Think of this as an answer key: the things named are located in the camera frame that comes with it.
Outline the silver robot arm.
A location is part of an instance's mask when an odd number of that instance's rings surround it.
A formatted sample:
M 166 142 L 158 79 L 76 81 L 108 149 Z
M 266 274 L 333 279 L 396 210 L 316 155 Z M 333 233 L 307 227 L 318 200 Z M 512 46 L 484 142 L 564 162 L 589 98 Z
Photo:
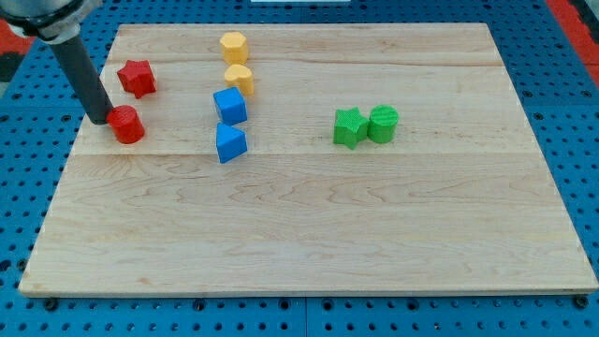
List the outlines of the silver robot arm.
M 80 23 L 102 0 L 1 0 L 1 18 L 18 37 L 60 44 L 80 33 Z

